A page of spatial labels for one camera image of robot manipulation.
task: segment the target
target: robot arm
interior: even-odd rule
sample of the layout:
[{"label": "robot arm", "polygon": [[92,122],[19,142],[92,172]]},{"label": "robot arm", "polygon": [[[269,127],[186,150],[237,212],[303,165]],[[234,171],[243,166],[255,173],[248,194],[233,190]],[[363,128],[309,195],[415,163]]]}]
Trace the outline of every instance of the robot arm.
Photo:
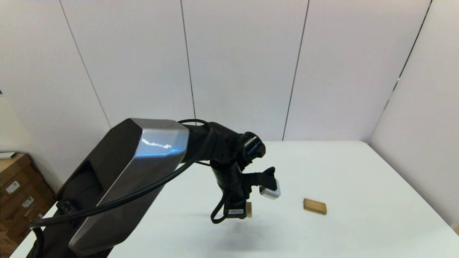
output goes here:
[{"label": "robot arm", "polygon": [[[274,177],[274,167],[262,173],[242,173],[253,159],[264,156],[266,148],[260,138],[252,132],[238,134],[214,122],[211,122],[210,126],[214,129],[213,135],[199,159],[210,160],[210,167],[223,192],[222,201],[211,214],[212,222],[217,224],[225,218],[245,218],[246,200],[250,197],[253,185],[260,186],[262,195],[271,199],[278,198],[280,189]],[[190,130],[188,151],[183,159],[186,162],[202,146],[208,129],[204,125],[185,127]],[[223,217],[215,219],[216,213],[223,205]]]},{"label": "robot arm", "polygon": [[[58,192],[54,217],[30,223],[37,237],[39,226],[47,227],[42,232],[44,243],[37,241],[28,257],[107,257],[111,248],[135,229],[165,179],[173,179],[196,161],[210,161],[223,192],[212,221],[243,219],[252,185],[259,185],[268,197],[280,195],[274,168],[242,173],[264,154],[265,146],[255,134],[238,134],[218,123],[197,126],[172,120],[127,119],[104,136]],[[179,163],[184,165],[175,170]],[[141,197],[127,199],[149,188],[151,191]],[[122,199],[127,201],[107,208]],[[224,216],[215,219],[221,207]],[[92,213],[77,216],[85,211]]]}]

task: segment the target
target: cardboard box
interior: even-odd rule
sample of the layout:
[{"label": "cardboard box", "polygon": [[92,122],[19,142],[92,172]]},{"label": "cardboard box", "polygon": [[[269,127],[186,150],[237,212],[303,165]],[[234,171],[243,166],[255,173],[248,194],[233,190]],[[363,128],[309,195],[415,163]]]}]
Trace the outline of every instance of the cardboard box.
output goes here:
[{"label": "cardboard box", "polygon": [[27,224],[19,224],[16,225],[15,227],[11,228],[5,233],[0,233],[2,235],[0,237],[2,245],[19,245],[21,242],[26,238],[26,236],[30,233],[30,228],[27,227]]},{"label": "cardboard box", "polygon": [[16,248],[17,245],[0,244],[0,258],[10,257]]},{"label": "cardboard box", "polygon": [[21,171],[12,176],[8,181],[3,182],[0,186],[0,205],[3,206],[8,200],[13,198],[17,193],[29,183],[36,175],[38,175],[32,166],[27,165]]},{"label": "cardboard box", "polygon": [[19,171],[32,163],[30,157],[24,153],[18,153],[12,159],[4,159],[0,161],[0,186],[8,182]]},{"label": "cardboard box", "polygon": [[43,181],[41,175],[37,174],[20,193],[2,205],[0,210],[0,232],[9,231],[21,220],[24,221],[24,218],[31,214],[31,209],[39,208],[44,214],[53,204],[54,196],[52,192]]}]

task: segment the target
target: silver arm casing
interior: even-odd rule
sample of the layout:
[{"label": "silver arm casing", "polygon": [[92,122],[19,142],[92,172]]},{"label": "silver arm casing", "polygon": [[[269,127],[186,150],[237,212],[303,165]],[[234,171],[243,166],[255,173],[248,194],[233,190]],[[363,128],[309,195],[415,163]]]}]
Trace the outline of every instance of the silver arm casing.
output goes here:
[{"label": "silver arm casing", "polygon": [[[127,122],[130,127],[137,126],[135,130],[141,132],[129,139],[135,141],[137,147],[133,154],[119,153],[130,155],[130,161],[121,169],[119,175],[110,175],[116,179],[97,205],[132,194],[170,175],[186,153],[189,131],[178,122],[132,118],[121,124]],[[161,189],[162,187],[118,208],[86,218],[70,240],[69,248],[79,256],[89,256],[123,242],[136,228]]]}]

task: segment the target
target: black cable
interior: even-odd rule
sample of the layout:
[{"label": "black cable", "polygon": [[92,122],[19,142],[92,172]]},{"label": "black cable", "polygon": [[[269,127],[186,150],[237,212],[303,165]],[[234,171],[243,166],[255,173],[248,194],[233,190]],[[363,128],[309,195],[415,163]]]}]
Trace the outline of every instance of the black cable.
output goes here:
[{"label": "black cable", "polygon": [[204,162],[200,162],[200,161],[196,161],[195,163],[197,163],[199,165],[204,165],[204,166],[210,167],[210,164],[208,164],[208,163],[204,163]]},{"label": "black cable", "polygon": [[[212,213],[210,214],[210,220],[212,221],[212,223],[214,224],[218,224],[222,221],[224,221],[226,219],[226,216],[228,216],[228,209],[226,208],[226,205],[228,204],[231,196],[233,195],[233,193],[230,193],[228,194],[228,190],[225,189],[223,191],[223,195],[222,195],[222,199],[220,200],[220,202],[217,204],[217,206],[215,207],[215,209],[212,211]],[[217,212],[223,207],[223,216],[216,219],[215,216],[217,215]]]},{"label": "black cable", "polygon": [[133,201],[133,200],[135,200],[137,198],[140,198],[140,197],[146,195],[147,193],[150,193],[151,191],[153,191],[155,189],[158,189],[159,187],[165,185],[166,183],[168,183],[169,181],[171,181],[172,179],[174,179],[175,177],[180,175],[187,168],[189,168],[195,161],[198,161],[199,157],[201,156],[201,154],[206,149],[206,145],[209,143],[209,140],[210,140],[210,138],[211,138],[211,136],[213,134],[213,128],[210,126],[210,124],[208,122],[206,122],[204,120],[186,119],[186,120],[179,121],[179,123],[187,123],[187,122],[202,123],[202,124],[206,125],[209,128],[209,132],[207,134],[207,137],[206,137],[204,143],[202,144],[201,148],[199,149],[199,151],[188,162],[183,164],[180,168],[176,169],[169,176],[163,178],[159,182],[157,182],[157,183],[155,183],[155,184],[153,184],[153,185],[151,185],[149,187],[146,187],[146,188],[144,188],[142,190],[139,190],[139,191],[137,191],[137,192],[135,192],[133,194],[130,194],[128,196],[125,196],[123,198],[120,198],[120,199],[117,199],[117,200],[114,200],[114,201],[111,201],[111,202],[96,206],[94,208],[90,208],[90,209],[82,210],[82,211],[79,211],[79,212],[75,212],[75,213],[70,213],[70,214],[61,215],[61,216],[52,217],[52,218],[47,218],[47,219],[34,220],[34,221],[31,221],[28,224],[28,226],[33,229],[33,228],[37,228],[37,227],[52,226],[52,225],[62,224],[62,223],[70,222],[70,221],[75,220],[75,219],[93,216],[93,215],[96,215],[96,214],[99,214],[99,213],[102,213],[102,212],[117,208],[117,207],[119,207],[121,205],[124,205],[124,204],[126,204],[128,202],[131,202],[131,201]]},{"label": "black cable", "polygon": [[41,228],[33,228],[32,229],[37,237],[37,240],[34,243],[33,250],[33,258],[41,258],[43,255],[43,248],[45,247],[45,235]]}]

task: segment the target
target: table surface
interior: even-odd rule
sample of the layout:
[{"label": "table surface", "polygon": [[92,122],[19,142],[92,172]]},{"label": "table surface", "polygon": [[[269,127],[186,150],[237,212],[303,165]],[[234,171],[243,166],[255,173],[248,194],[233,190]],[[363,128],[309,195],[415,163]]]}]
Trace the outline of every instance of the table surface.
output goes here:
[{"label": "table surface", "polygon": [[[109,258],[459,257],[459,237],[367,144],[265,144],[265,157],[244,172],[275,166],[282,195],[273,201],[254,187],[252,219],[212,224],[221,191],[210,168],[194,164],[164,187]],[[328,213],[304,210],[304,198],[325,202]],[[11,258],[25,257],[34,239],[27,236]]]}]

